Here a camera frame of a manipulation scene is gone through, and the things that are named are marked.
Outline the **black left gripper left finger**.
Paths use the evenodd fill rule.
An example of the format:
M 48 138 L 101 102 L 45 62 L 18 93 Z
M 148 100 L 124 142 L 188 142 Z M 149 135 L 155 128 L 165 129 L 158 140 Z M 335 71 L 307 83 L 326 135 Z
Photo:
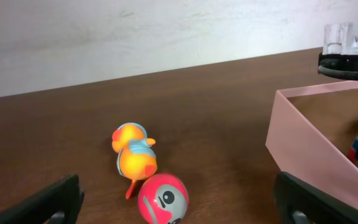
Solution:
M 78 175 L 68 175 L 1 212 L 0 224 L 75 224 L 84 197 Z

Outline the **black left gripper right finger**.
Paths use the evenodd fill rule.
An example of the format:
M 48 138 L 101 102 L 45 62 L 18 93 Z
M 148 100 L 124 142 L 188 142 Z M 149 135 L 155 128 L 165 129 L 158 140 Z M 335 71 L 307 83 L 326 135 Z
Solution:
M 276 176 L 273 198 L 284 224 L 358 224 L 357 209 L 287 172 Z

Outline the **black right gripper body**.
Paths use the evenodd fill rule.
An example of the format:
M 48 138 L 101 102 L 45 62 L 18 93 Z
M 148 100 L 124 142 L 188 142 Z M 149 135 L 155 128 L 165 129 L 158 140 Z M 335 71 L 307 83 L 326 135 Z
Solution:
M 324 27 L 323 51 L 318 73 L 340 80 L 358 81 L 358 36 L 348 22 Z

